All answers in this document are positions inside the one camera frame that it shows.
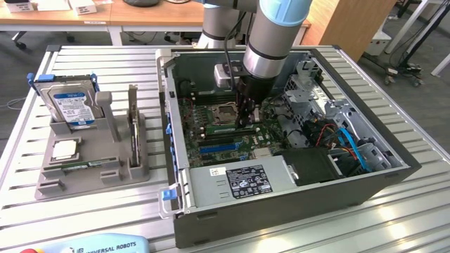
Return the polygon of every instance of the motherboard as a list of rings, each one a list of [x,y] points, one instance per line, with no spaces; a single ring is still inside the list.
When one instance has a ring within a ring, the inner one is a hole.
[[[262,123],[242,129],[235,128],[234,102],[197,105],[181,98],[179,107],[191,168],[273,156],[288,148],[273,104],[262,105]]]

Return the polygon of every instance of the floor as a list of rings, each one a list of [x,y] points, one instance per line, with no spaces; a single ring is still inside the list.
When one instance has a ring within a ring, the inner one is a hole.
[[[385,32],[394,36],[405,24],[409,15],[404,15],[400,20],[389,20],[385,25]],[[410,33],[424,26],[421,21],[417,21]],[[0,32],[0,70],[3,92],[0,93],[0,113],[3,124],[0,125],[0,153],[15,126],[19,110],[11,110],[6,107],[10,100],[22,98],[28,93],[28,85],[26,81],[27,73],[36,72],[42,58],[44,56],[46,47],[48,44],[62,45],[111,45],[110,36],[107,33],[77,32],[74,33],[77,42],[69,43],[66,36],[61,32],[32,32],[27,33],[22,42],[28,46],[26,51],[19,50],[11,41],[14,32]],[[171,44],[163,40],[163,33],[158,33],[153,42],[154,33],[146,33],[142,36],[137,35],[143,42],[150,42],[150,45]],[[123,34],[126,45],[139,45],[139,42],[130,42],[129,36]],[[394,98],[404,110],[410,114],[413,119],[424,127],[426,132],[441,144],[444,149],[450,152],[450,138],[448,137],[448,125],[450,124],[450,69],[442,71],[442,77],[434,77],[430,72],[450,53],[450,38],[440,34],[437,31],[430,35],[412,62],[421,65],[424,69],[422,79],[425,85],[413,87],[412,79],[398,77],[397,83],[390,86],[384,85],[385,71],[377,67],[369,60],[361,59],[360,65],[377,83],[381,84],[388,94]],[[398,61],[400,54],[393,55],[393,62]],[[384,55],[380,59],[389,62],[392,55]]]

